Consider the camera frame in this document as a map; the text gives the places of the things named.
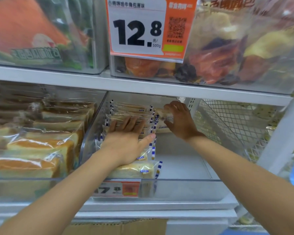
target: forearm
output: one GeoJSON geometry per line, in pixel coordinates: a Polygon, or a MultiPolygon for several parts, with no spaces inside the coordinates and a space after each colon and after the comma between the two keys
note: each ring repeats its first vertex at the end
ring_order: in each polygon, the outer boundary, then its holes
{"type": "Polygon", "coordinates": [[[206,137],[188,142],[270,234],[294,234],[294,186],[206,137]]]}
{"type": "Polygon", "coordinates": [[[116,167],[104,151],[0,227],[0,235],[59,235],[94,190],[116,167]]]}

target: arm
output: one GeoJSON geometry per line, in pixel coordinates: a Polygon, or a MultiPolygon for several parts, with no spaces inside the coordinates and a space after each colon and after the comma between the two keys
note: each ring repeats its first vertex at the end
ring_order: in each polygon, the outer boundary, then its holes
{"type": "Polygon", "coordinates": [[[144,122],[135,126],[128,118],[115,129],[116,122],[102,144],[82,166],[41,198],[21,210],[0,227],[0,235],[59,235],[109,173],[133,162],[155,138],[150,134],[138,142],[144,122]]]}
{"type": "Polygon", "coordinates": [[[174,116],[169,129],[209,163],[244,207],[271,234],[294,235],[294,186],[199,133],[187,107],[165,105],[174,116]]]}

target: orange price tag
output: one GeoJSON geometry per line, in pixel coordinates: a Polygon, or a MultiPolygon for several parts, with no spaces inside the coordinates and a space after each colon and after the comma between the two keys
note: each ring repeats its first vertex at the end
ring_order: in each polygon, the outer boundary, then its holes
{"type": "Polygon", "coordinates": [[[96,197],[138,197],[140,181],[104,181],[94,191],[96,197]]]}
{"type": "Polygon", "coordinates": [[[106,0],[110,54],[183,62],[197,0],[106,0]]]}

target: hand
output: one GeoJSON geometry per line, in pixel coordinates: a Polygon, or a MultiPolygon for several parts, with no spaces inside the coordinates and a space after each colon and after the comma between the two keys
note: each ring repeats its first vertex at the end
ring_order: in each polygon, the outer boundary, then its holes
{"type": "Polygon", "coordinates": [[[136,121],[137,117],[128,117],[120,127],[116,127],[117,122],[113,121],[101,145],[100,150],[108,152],[113,162],[116,163],[116,167],[135,161],[156,137],[155,134],[149,134],[138,141],[138,136],[145,125],[145,121],[135,125],[136,121]]]}
{"type": "Polygon", "coordinates": [[[173,114],[173,123],[164,121],[169,130],[175,136],[187,141],[194,136],[205,136],[203,133],[198,132],[192,116],[184,103],[172,101],[170,104],[164,106],[173,114]]]}

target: person's left arm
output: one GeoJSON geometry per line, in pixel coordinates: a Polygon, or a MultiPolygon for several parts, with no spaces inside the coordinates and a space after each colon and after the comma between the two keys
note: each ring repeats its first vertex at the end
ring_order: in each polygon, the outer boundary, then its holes
{"type": "Polygon", "coordinates": [[[128,118],[116,129],[113,122],[102,148],[45,195],[6,221],[0,227],[0,235],[62,234],[110,172],[133,162],[155,138],[150,134],[138,141],[144,122],[137,126],[135,123],[136,118],[128,118]]]}

